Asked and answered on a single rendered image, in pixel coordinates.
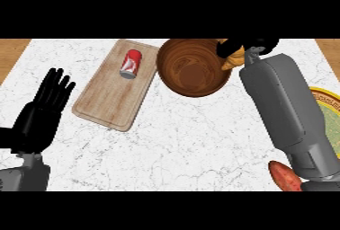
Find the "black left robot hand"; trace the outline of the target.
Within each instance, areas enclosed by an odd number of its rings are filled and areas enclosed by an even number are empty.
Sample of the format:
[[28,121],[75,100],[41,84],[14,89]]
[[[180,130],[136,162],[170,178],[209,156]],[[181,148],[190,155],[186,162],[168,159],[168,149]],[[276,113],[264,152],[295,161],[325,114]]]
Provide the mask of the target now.
[[50,146],[75,82],[63,69],[50,68],[34,99],[19,112],[11,128],[0,128],[0,148],[11,154],[41,153]]

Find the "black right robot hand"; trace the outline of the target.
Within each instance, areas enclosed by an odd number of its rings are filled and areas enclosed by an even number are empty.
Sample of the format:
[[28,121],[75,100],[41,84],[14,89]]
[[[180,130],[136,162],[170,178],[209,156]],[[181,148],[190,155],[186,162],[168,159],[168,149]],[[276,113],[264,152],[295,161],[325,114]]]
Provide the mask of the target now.
[[276,47],[279,40],[274,38],[267,39],[236,39],[230,38],[223,43],[215,44],[215,54],[220,58],[226,58],[230,56],[239,48],[248,49],[249,47],[263,47],[264,50],[258,53],[258,55],[266,55],[273,48]]

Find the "golden brown croissant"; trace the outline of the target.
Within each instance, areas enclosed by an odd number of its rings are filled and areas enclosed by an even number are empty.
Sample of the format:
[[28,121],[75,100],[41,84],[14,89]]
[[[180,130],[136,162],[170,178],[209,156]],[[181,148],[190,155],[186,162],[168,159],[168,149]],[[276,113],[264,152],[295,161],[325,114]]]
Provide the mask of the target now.
[[243,64],[243,47],[236,39],[218,39],[215,44],[215,54],[224,59],[223,70]]

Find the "brown wooden bowl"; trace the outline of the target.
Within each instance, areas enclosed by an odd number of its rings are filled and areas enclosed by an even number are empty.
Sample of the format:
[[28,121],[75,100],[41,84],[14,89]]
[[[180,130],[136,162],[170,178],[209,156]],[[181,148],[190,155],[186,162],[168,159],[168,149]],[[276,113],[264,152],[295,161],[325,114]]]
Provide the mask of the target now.
[[156,55],[158,75],[170,90],[187,97],[212,94],[226,84],[230,71],[215,55],[214,39],[170,39]]

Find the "yellow rimmed patterned plate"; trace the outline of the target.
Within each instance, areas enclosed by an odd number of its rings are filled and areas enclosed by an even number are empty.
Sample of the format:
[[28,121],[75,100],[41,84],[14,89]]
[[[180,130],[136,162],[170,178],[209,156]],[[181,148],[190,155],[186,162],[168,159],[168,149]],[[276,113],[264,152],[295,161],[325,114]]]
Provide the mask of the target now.
[[326,138],[340,159],[340,96],[319,87],[310,87],[310,91],[323,114]]

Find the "pale wooden cutting board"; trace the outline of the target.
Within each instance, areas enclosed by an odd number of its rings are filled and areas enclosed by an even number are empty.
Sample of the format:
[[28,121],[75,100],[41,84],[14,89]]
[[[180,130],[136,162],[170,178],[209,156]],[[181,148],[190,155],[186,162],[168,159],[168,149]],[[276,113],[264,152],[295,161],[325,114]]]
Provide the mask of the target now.
[[[141,54],[137,77],[119,76],[124,55],[130,49]],[[131,40],[116,40],[87,86],[72,105],[72,114],[99,125],[127,131],[156,71],[158,48]]]

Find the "red soda can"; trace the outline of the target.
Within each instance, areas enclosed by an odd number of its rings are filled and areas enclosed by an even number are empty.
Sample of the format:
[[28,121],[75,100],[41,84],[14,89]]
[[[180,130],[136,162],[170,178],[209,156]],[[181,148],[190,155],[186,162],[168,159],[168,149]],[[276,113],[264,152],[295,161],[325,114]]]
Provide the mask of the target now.
[[137,76],[141,53],[136,49],[130,49],[124,55],[124,62],[119,68],[119,75],[125,79],[134,79]]

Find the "reddish brown sweet potato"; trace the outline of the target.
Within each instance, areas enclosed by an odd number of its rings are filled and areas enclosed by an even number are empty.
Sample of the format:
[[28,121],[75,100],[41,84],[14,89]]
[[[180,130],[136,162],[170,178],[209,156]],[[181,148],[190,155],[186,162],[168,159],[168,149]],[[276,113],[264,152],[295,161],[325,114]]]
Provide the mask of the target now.
[[282,163],[270,161],[267,163],[272,180],[282,191],[300,191],[301,180],[292,169]]

